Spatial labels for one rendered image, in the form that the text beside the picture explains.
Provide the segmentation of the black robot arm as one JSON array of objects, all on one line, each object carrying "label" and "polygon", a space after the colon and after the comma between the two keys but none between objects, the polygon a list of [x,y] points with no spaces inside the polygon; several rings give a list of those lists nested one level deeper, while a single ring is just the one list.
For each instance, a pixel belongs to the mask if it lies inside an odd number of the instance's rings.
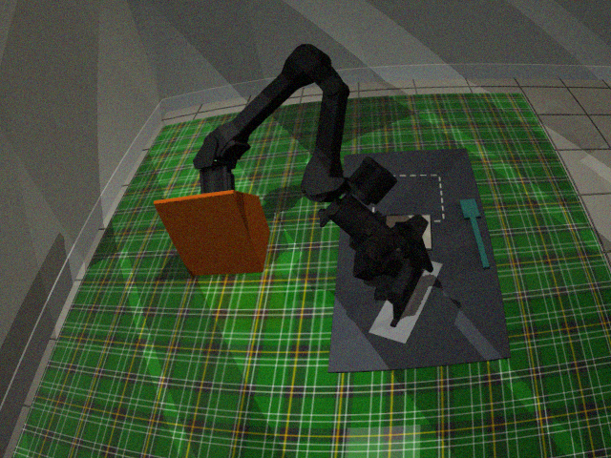
[{"label": "black robot arm", "polygon": [[[231,169],[251,148],[247,143],[250,134],[299,88],[314,82],[323,97],[315,151],[305,167],[301,189],[309,200],[331,202],[318,212],[321,227],[332,220],[353,235],[370,213],[357,198],[366,205],[378,204],[398,181],[370,156],[350,178],[343,177],[340,152],[349,87],[331,67],[329,56],[311,44],[293,50],[282,72],[243,111],[205,137],[193,159],[194,168],[200,169],[201,194],[236,191]],[[356,251],[352,276],[371,281],[381,272],[382,248],[386,250],[388,244],[363,234],[359,239],[361,243],[351,245]]]}]

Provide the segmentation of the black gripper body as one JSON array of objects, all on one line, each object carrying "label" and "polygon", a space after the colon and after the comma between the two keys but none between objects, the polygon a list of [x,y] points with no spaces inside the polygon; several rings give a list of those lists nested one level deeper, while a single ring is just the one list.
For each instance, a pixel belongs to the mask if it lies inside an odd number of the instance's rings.
[{"label": "black gripper body", "polygon": [[382,248],[382,265],[386,256],[393,250],[400,248],[402,251],[409,252],[415,247],[420,242],[429,222],[421,217],[421,215],[415,215],[405,221],[397,236],[398,228],[396,226],[389,228],[386,223],[380,220],[381,215],[379,211],[376,213],[370,211],[366,220],[351,237],[354,238],[352,243],[356,242],[356,244],[362,242],[359,239],[362,234],[366,237],[373,236],[386,242],[388,244],[386,250]]}]

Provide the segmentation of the teal small trowel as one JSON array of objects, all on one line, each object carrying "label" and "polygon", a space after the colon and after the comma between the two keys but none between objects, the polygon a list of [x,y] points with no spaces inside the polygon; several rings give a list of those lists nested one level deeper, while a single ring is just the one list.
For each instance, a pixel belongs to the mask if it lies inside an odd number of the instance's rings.
[{"label": "teal small trowel", "polygon": [[479,227],[478,227],[478,224],[476,222],[476,219],[480,218],[476,202],[475,202],[474,198],[460,200],[459,202],[460,202],[460,205],[461,205],[461,211],[463,213],[464,219],[469,219],[470,223],[471,223],[471,225],[473,227],[475,243],[476,243],[477,248],[478,248],[478,253],[479,253],[479,256],[481,258],[481,263],[482,263],[483,269],[488,269],[489,268],[489,262],[488,262],[487,255],[486,255],[486,252],[485,252],[484,244],[482,242],[482,237],[481,237],[481,235],[479,233]]}]

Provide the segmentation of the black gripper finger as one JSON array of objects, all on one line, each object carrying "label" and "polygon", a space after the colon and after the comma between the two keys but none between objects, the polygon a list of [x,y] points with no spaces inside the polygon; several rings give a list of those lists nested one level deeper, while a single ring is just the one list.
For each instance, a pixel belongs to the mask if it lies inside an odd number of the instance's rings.
[{"label": "black gripper finger", "polygon": [[429,271],[431,273],[433,270],[431,259],[427,254],[427,249],[422,238],[409,252],[405,251],[403,253],[402,259],[411,259],[417,262],[418,265],[423,267],[427,272]]},{"label": "black gripper finger", "polygon": [[391,252],[388,254],[381,265],[381,272],[378,276],[387,275],[396,278],[402,267],[402,262]]}]

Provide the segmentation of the beige square tile with black centre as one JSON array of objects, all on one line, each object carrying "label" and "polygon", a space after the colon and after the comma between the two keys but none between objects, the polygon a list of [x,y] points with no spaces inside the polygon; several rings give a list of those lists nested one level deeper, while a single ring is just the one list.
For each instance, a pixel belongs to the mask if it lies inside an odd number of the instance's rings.
[{"label": "beige square tile with black centre", "polygon": [[[396,233],[396,235],[398,236],[400,230],[402,229],[404,223],[406,220],[410,219],[413,216],[406,216],[406,215],[402,215],[402,216],[387,216],[386,218],[386,225],[389,228],[392,228],[393,226],[396,226],[398,228],[398,231]],[[431,237],[431,217],[430,216],[421,216],[424,219],[426,219],[429,223],[428,226],[422,236],[422,239],[425,243],[426,249],[427,250],[432,250],[432,237]]]}]

